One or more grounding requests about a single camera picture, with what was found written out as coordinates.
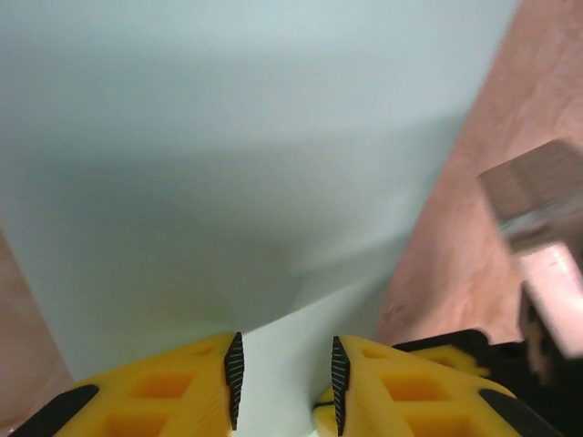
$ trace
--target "black rubber pad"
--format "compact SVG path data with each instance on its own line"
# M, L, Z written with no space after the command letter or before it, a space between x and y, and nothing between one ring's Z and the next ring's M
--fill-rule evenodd
M480 396L509 423L521 437L561 437L545 420L522 401L499 391L483 389Z
M336 425L338 435L344 434L346 419L346 391L350 381L350 360L344 350L340 337L334 337L332 343L332 391L334 392L334 408L336 410Z
M225 355L225 375L230 392L230 424L237 430L237 420L239 419L240 393L243 387L243 373L245 372L245 358L243 355L243 336L240 332L235 334L235 338L229 346Z
M84 385L59 394L10 434L10 437L53 437L98 391L96 385Z

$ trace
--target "square cutout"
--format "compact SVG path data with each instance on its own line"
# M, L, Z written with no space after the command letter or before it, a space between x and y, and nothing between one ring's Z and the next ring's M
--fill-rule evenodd
M119 412L109 417L103 437L159 437L168 416L158 412Z
M142 375L130 396L145 399L179 399L192 381L192 375L175 372L152 372Z
M377 360L381 360L383 358L387 358L387 355L381 351L376 351L374 349L362 349L361 353L364 355L365 358L370 358L370 359L377 359Z
M430 358L429 361L441 364L442 366L451 367L452 369L457 369L455 363L447 357Z
M485 437L470 418L462 413L406 414L404 419L415 437Z
M394 374L383 377L383 384L394 401L449 401L442 385L422 375Z
M194 355L195 357L204 357L209 355L212 352L212 346L205 346L202 349L199 349L197 351L193 351L192 355Z

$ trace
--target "gray metal object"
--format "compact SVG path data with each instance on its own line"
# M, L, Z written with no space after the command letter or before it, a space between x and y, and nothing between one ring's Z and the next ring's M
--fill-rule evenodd
M523 275L519 326L543 385L583 379L583 153L555 140L480 176Z

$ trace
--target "wooden surface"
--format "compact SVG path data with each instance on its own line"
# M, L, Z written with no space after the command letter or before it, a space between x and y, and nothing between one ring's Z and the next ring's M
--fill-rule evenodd
M387 293L378 336L515 338L518 277L476 175L554 137L583 144L583 2L523 0ZM70 379L0 239L0 435Z
M394 272L380 340L518 336L519 277L476 176L556 137L583 144L582 53L583 2L521 2Z

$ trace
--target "yellow plastic part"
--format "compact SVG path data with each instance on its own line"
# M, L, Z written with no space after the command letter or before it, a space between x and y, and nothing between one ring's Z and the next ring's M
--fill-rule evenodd
M478 391L506 388L358 337L341 337L350 360L344 437L519 437ZM334 406L314 410L321 437L337 435Z
M230 436L223 360L234 337L215 335L80 382L99 393L56 437Z
M436 362L437 364L442 364L446 367L469 373L470 375L485 377L490 374L488 369L477 365L474 356L459 350L452 344L420 349L419 351L411 351L409 353L416 357L424 358Z
M332 386L328 387L326 391L318 398L318 404L313 411L313 421L316 425L316 430L320 437L337 437L336 431L336 417L334 409L334 393Z

